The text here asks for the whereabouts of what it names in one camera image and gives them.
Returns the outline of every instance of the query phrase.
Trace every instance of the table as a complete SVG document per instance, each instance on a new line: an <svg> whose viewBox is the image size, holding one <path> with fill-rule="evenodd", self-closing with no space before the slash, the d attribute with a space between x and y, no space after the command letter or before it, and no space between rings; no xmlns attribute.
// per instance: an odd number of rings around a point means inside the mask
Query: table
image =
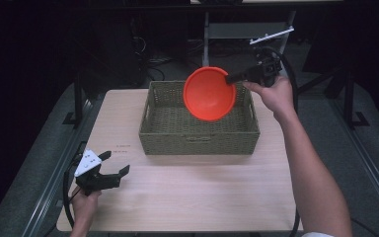
<svg viewBox="0 0 379 237"><path fill-rule="evenodd" d="M147 92L106 94L87 148L113 152L101 174L127 164L130 172L119 188L103 191L91 231L291 230L295 202L282 131L259 95L252 95L261 130L254 154L146 156L138 130ZM64 210L57 228L71 230Z"/></svg>

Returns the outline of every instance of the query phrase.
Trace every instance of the woven basket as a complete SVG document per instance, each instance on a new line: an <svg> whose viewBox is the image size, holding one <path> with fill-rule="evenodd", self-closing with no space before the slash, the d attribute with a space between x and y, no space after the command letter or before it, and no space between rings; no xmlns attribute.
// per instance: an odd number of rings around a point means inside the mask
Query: woven basket
<svg viewBox="0 0 379 237"><path fill-rule="evenodd" d="M146 155L252 154L260 136L251 92L237 84L232 111L219 121L190 114L184 81L151 82L139 137Z"/></svg>

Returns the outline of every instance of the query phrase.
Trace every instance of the person's right hand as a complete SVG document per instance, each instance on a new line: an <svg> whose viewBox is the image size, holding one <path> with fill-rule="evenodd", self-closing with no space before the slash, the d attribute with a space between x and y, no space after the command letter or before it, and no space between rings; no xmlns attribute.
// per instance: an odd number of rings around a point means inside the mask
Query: person's right hand
<svg viewBox="0 0 379 237"><path fill-rule="evenodd" d="M276 76L275 83L271 87L263 87L255 82L243 82L250 91L260 94L264 104L273 111L274 117L280 121L285 116L290 116L294 111L291 83L284 76Z"/></svg>

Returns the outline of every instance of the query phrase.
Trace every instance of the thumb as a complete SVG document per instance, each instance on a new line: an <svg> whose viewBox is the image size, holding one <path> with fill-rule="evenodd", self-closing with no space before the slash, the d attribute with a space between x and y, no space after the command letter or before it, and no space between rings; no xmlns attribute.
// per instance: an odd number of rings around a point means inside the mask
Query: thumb
<svg viewBox="0 0 379 237"><path fill-rule="evenodd" d="M244 86L246 89L248 89L248 90L250 90L250 91L253 91L253 92L256 92L256 93L258 93L258 94L261 94L262 91L263 91L263 89L264 89L263 86L261 86L261 85L258 84L258 83L255 83L255 82L244 81L244 82L242 82L242 84L243 84L243 86Z"/></svg>

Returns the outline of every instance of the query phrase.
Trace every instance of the hand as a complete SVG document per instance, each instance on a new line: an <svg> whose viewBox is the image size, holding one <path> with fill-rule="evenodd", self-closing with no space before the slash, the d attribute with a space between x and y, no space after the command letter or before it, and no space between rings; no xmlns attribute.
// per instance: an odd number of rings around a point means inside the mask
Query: hand
<svg viewBox="0 0 379 237"><path fill-rule="evenodd" d="M76 187L72 194L74 195L72 203L75 213L75 225L70 236L86 236L97 211L98 197L102 192L95 191L86 196L84 190Z"/></svg>
<svg viewBox="0 0 379 237"><path fill-rule="evenodd" d="M285 116L295 114L291 83L284 76L276 76L271 87L263 87L255 82L243 82L250 91L258 93L268 109L273 111L274 117L280 121Z"/></svg>

